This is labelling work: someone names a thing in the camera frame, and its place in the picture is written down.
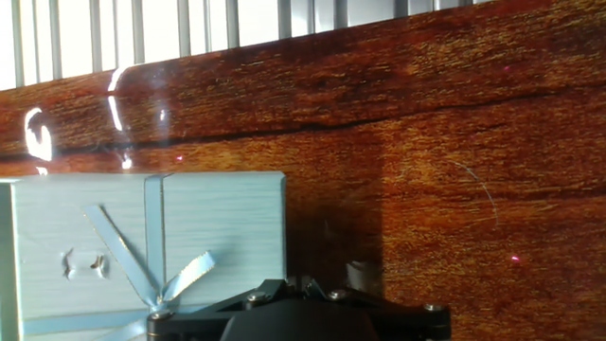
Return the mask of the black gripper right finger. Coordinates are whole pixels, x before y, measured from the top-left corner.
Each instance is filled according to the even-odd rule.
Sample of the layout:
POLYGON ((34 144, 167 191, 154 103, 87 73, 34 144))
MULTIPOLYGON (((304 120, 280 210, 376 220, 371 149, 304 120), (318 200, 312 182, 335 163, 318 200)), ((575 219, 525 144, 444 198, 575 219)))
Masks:
POLYGON ((304 314, 314 327, 325 327, 342 340, 450 340, 451 311, 440 304, 405 306, 351 288, 326 291, 316 281, 301 297, 319 306, 304 314))

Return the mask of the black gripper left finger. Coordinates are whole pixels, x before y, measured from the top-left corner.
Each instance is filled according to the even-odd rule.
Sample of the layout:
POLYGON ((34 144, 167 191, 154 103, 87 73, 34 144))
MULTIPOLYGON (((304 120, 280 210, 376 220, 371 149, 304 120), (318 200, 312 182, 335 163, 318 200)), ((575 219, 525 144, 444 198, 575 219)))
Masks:
POLYGON ((148 341, 223 340, 229 322, 239 314, 297 297, 286 279, 266 279, 260 286, 193 312, 153 313, 147 318, 148 341))

